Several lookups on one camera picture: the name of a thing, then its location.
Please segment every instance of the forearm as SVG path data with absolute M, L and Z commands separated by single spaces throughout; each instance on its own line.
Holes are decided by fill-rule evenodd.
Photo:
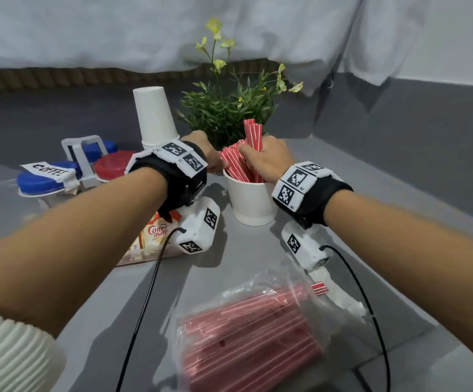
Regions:
M 324 218 L 365 263 L 473 351 L 473 239 L 350 191 L 331 198 Z
M 80 194 L 0 240 L 0 315 L 57 336 L 164 202 L 142 168 Z

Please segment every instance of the person's right arm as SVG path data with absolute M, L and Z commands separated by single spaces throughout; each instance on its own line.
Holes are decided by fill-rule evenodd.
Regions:
M 240 150 L 267 181 L 276 182 L 294 160 L 283 140 L 265 137 L 263 148 Z M 365 263 L 473 351 L 473 238 L 346 190 L 331 197 L 324 220 Z

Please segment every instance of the white wall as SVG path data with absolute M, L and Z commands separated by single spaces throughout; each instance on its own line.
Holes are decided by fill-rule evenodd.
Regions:
M 397 77 L 473 85 L 473 0 L 433 0 Z

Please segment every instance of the white ribbed sleeve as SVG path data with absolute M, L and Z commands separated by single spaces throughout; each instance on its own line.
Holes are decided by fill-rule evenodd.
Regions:
M 45 331 L 0 317 L 0 392 L 47 392 L 65 355 Z

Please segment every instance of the blue lid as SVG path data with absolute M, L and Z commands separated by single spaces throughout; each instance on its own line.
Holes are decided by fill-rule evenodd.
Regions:
M 73 168 L 76 169 L 76 178 L 80 179 L 82 177 L 82 171 L 78 167 L 78 164 L 72 161 L 59 161 L 50 163 L 53 166 L 60 166 L 63 168 Z M 49 194 L 53 191 L 58 191 L 64 188 L 63 183 L 57 183 L 56 181 L 44 177 L 37 176 L 31 172 L 25 170 L 17 176 L 17 184 L 20 190 L 24 194 L 28 195 L 41 195 Z
M 104 147 L 106 147 L 108 154 L 118 151 L 117 144 L 115 142 L 112 142 L 111 140 L 102 140 L 102 141 L 104 143 Z M 98 161 L 98 159 L 102 157 L 102 153 L 100 152 L 100 147 L 98 147 L 97 143 L 84 144 L 82 146 L 82 149 L 84 150 L 84 154 L 86 155 L 87 160 L 91 164 Z

